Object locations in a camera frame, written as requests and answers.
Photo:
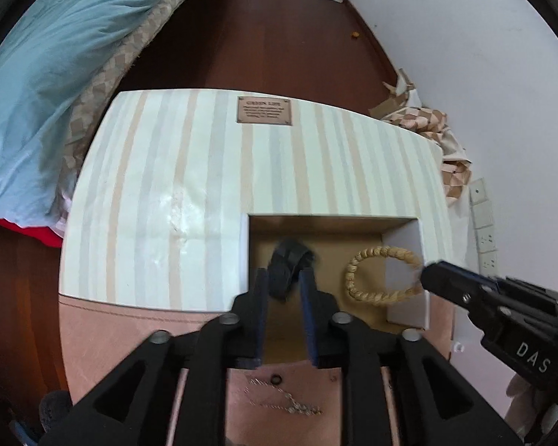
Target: bedsheet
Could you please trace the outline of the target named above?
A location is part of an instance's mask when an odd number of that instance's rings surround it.
[[[158,1],[37,0],[4,39],[0,218],[21,227],[57,222],[71,105]]]

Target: white wall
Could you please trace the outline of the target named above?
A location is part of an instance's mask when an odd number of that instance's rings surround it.
[[[558,39],[527,0],[351,0],[484,177],[498,269],[558,290]],[[504,411],[509,370],[462,373]],[[484,365],[498,374],[488,382]]]

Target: rope handle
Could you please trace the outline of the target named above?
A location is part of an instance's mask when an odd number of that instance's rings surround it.
[[[345,272],[345,288],[347,293],[354,300],[361,302],[367,302],[377,307],[384,307],[386,305],[391,305],[393,303],[398,303],[403,300],[407,300],[414,295],[419,294],[423,289],[418,280],[411,287],[406,290],[397,290],[394,292],[361,292],[355,288],[353,282],[355,272],[357,270],[357,265],[363,262],[366,258],[371,258],[374,256],[381,256],[384,258],[395,258],[407,263],[414,270],[420,270],[422,268],[422,262],[420,258],[413,252],[406,250],[405,248],[393,247],[393,246],[378,246],[375,248],[366,248],[360,251],[356,256],[354,256],[351,261],[347,264]]]

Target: wall outlet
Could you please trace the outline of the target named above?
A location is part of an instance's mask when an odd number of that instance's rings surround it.
[[[494,224],[494,213],[492,212],[492,202],[483,201],[471,207],[473,211],[473,227],[479,229],[481,227],[492,226]]]
[[[471,199],[471,204],[481,203],[488,199],[488,195],[485,193],[485,182],[483,178],[469,183],[469,198]]]
[[[477,235],[477,251],[487,253],[496,249],[494,242],[494,226],[486,226],[476,230]]]
[[[498,275],[498,257],[495,251],[480,253],[480,273],[482,275]]]

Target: red fabric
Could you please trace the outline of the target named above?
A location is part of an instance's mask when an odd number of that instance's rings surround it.
[[[0,226],[16,231],[26,236],[31,236],[52,248],[62,248],[62,238],[48,227],[19,227],[10,221],[0,219]]]

